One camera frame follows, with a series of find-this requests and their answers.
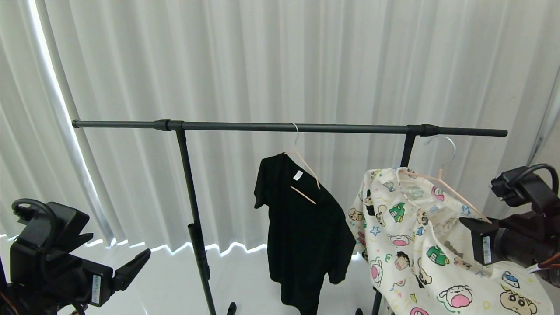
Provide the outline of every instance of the white floor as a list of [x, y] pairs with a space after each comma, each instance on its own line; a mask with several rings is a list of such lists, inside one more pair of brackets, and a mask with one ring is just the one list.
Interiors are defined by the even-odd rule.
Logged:
[[[0, 238], [0, 254], [8, 277], [10, 244], [6, 238]], [[79, 248], [73, 254], [116, 269], [143, 249], [127, 245], [107, 249], [99, 244]], [[280, 285], [268, 275], [266, 249], [246, 253], [241, 247], [233, 247], [223, 257], [217, 249], [211, 249], [208, 262], [217, 314], [226, 314], [230, 303], [236, 302], [239, 315], [299, 315], [297, 309], [280, 302]], [[354, 315], [357, 307], [369, 314], [374, 292], [367, 275], [366, 263], [359, 260], [351, 262], [341, 284], [332, 285], [327, 277], [319, 314]], [[173, 256], [166, 249], [153, 252], [127, 291], [115, 293], [101, 308], [90, 307], [86, 314], [209, 314], [192, 249], [183, 249]]]

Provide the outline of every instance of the horizontal black bar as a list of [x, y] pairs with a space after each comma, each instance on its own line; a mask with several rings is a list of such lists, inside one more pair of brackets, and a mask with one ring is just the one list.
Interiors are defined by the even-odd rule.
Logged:
[[[227, 122], [183, 122], [183, 121], [154, 121], [154, 122], [115, 122], [115, 121], [73, 121], [75, 128], [154, 128], [162, 130], [162, 126], [170, 129], [179, 126], [184, 130], [225, 130], [225, 131], [296, 131], [296, 127], [290, 123], [227, 123]], [[297, 124], [301, 132], [334, 132], [334, 133], [411, 133], [414, 126], [415, 131], [423, 130], [424, 125], [408, 126], [383, 126], [367, 124]], [[493, 136], [505, 137], [507, 130], [502, 129], [479, 129], [479, 128], [447, 128], [429, 126], [430, 135], [464, 135], [464, 136]]]

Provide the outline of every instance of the black t-shirt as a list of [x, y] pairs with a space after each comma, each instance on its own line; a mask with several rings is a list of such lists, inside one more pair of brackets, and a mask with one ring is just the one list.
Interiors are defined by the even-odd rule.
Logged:
[[344, 280], [356, 245], [344, 211], [320, 187], [284, 153], [261, 161], [255, 185], [255, 208], [269, 207], [270, 278], [282, 284], [282, 303], [303, 315], [317, 314], [325, 273], [332, 284]]

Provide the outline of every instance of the clothing rack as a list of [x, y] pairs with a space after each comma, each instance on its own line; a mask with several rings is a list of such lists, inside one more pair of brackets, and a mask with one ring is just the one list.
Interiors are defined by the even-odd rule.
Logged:
[[[228, 123], [228, 122], [185, 122], [161, 119], [153, 122], [138, 121], [72, 121], [74, 128], [143, 128], [161, 131], [175, 131], [183, 169], [185, 171], [186, 187], [189, 193], [190, 208], [193, 213], [193, 223], [188, 225], [190, 238], [193, 243], [194, 257], [197, 261], [200, 280], [206, 296], [206, 303], [210, 315], [216, 315], [216, 308], [210, 290], [210, 267], [206, 258], [206, 249], [200, 225], [197, 197], [194, 192], [193, 172], [190, 167], [189, 151], [186, 145], [186, 130], [221, 130], [221, 131], [273, 131], [294, 132], [296, 128], [291, 123]], [[408, 166], [410, 154], [417, 136], [435, 135], [461, 135], [461, 136], [490, 136], [505, 137], [507, 130], [481, 129], [481, 128], [447, 128], [431, 124], [409, 124], [406, 126], [376, 126], [360, 124], [297, 124], [299, 132], [330, 132], [330, 133], [383, 133], [406, 135], [404, 140], [403, 156], [400, 166]], [[372, 315], [377, 315], [381, 304], [381, 293], [376, 290]], [[232, 302], [227, 310], [227, 315], [234, 315], [237, 306]], [[363, 314], [361, 309], [356, 310], [356, 315]]]

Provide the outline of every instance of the hanger bar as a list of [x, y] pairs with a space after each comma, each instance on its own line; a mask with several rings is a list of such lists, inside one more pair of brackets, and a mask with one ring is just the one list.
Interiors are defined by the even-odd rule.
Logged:
[[[224, 131], [282, 131], [294, 132], [290, 123], [229, 123], [185, 122], [162, 119], [153, 122], [135, 121], [72, 121], [74, 128], [144, 128], [163, 131], [177, 130], [224, 130]], [[368, 125], [368, 124], [297, 124], [301, 132], [333, 133], [388, 133], [415, 136], [462, 135], [505, 137], [507, 130], [482, 128], [447, 128], [430, 124], [418, 125]]]

